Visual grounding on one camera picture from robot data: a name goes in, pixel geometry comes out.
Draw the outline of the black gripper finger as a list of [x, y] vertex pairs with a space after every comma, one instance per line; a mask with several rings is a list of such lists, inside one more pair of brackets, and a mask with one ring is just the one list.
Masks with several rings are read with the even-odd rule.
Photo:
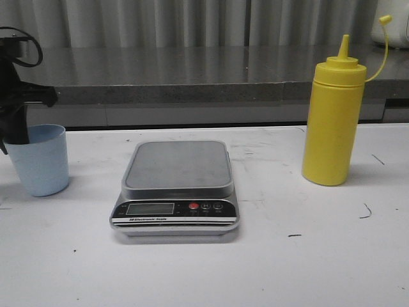
[[13, 107], [3, 116], [3, 139], [8, 144], [25, 145], [29, 143], [27, 131], [26, 106]]

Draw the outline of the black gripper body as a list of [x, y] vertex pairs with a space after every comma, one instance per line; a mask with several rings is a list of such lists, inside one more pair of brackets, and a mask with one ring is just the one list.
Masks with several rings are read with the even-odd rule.
[[[22, 42], [34, 43], [38, 59], [36, 63], [21, 61]], [[27, 83], [20, 79], [15, 65], [33, 68], [42, 63], [43, 53], [40, 44], [30, 35], [1, 38], [1, 127], [15, 128], [26, 124], [27, 104], [40, 103], [52, 107], [58, 101], [52, 86]]]

